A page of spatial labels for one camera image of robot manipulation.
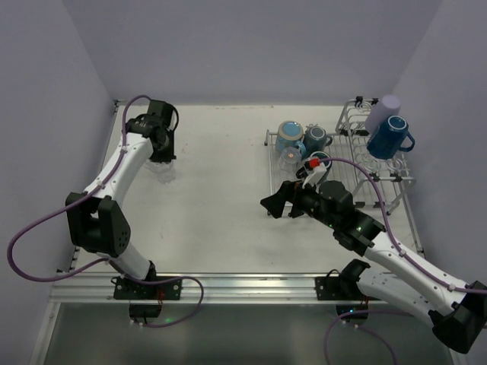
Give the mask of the dark green mug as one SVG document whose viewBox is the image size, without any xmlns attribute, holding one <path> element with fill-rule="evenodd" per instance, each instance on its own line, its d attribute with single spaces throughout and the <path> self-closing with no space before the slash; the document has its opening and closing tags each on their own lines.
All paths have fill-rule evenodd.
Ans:
<svg viewBox="0 0 487 365">
<path fill-rule="evenodd" d="M 324 151 L 315 151 L 312 153 L 312 155 L 310 156 L 311 159 L 318 159 L 319 162 L 324 165 L 324 167 L 329 170 L 332 165 L 333 165 L 333 161 L 331 160 L 331 156 L 324 152 Z"/>
<path fill-rule="evenodd" d="M 318 125 L 309 126 L 304 134 L 304 145 L 307 152 L 322 151 L 333 143 L 333 137 Z"/>
</svg>

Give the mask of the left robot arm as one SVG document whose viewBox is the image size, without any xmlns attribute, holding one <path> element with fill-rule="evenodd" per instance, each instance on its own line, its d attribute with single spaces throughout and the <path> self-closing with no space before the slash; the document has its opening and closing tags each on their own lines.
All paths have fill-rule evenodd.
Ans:
<svg viewBox="0 0 487 365">
<path fill-rule="evenodd" d="M 152 281 L 154 264 L 132 243 L 131 227 L 123 202 L 136 175 L 150 161 L 164 165 L 176 159 L 177 108 L 163 100 L 150 100 L 145 113 L 127 119 L 113 155 L 82 193 L 65 200 L 73 245 L 106 259 L 120 274 L 136 281 Z"/>
</svg>

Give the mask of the dark green mug front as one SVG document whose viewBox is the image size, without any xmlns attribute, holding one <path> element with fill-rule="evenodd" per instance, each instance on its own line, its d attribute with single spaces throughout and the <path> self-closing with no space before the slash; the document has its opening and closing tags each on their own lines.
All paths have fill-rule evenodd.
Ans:
<svg viewBox="0 0 487 365">
<path fill-rule="evenodd" d="M 311 159 L 318 159 L 319 162 L 324 165 L 324 167 L 329 170 L 332 165 L 333 165 L 333 161 L 331 160 L 331 156 L 324 152 L 324 151 L 315 151 L 312 153 L 312 155 L 310 156 Z"/>
</svg>

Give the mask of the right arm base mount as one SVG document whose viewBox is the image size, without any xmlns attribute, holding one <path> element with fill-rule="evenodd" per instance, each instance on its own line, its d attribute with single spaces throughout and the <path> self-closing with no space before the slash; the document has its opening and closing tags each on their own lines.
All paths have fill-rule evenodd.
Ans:
<svg viewBox="0 0 487 365">
<path fill-rule="evenodd" d="M 370 297 L 358 289 L 360 275 L 371 267 L 359 259 L 353 259 L 343 270 L 332 269 L 324 276 L 314 278 L 314 289 L 318 301 L 336 301 L 336 315 L 347 314 L 343 319 L 347 322 L 363 323 L 367 313 L 355 314 L 358 310 L 367 310 Z"/>
</svg>

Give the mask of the light blue mug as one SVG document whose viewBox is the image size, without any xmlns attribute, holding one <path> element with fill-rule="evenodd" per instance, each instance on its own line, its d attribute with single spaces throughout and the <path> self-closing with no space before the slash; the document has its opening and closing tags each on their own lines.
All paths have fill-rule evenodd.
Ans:
<svg viewBox="0 0 487 365">
<path fill-rule="evenodd" d="M 281 153 L 285 148 L 296 148 L 302 157 L 306 153 L 303 143 L 304 129 L 302 125 L 294 121 L 284 121 L 279 125 L 275 142 L 275 149 Z"/>
</svg>

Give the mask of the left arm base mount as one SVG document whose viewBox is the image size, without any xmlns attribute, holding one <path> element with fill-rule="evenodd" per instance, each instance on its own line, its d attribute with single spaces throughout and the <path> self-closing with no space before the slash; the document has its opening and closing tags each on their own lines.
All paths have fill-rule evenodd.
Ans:
<svg viewBox="0 0 487 365">
<path fill-rule="evenodd" d="M 167 284 L 137 284 L 121 276 L 111 278 L 114 285 L 113 298 L 128 300 L 129 318 L 144 325 L 152 323 L 161 314 L 165 300 L 179 300 L 182 280 L 174 280 Z"/>
</svg>

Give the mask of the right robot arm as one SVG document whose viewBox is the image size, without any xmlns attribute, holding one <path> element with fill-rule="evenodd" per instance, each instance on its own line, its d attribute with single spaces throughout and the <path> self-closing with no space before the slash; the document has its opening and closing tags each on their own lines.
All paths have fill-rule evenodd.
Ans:
<svg viewBox="0 0 487 365">
<path fill-rule="evenodd" d="M 332 229 L 339 245 L 377 263 L 395 278 L 388 281 L 370 265 L 355 272 L 352 282 L 368 297 L 383 300 L 423 320 L 435 337 L 461 354 L 469 352 L 486 325 L 486 286 L 449 275 L 400 243 L 391 230 L 358 210 L 352 194 L 332 180 L 319 189 L 285 181 L 260 204 L 280 218 L 286 203 Z"/>
</svg>

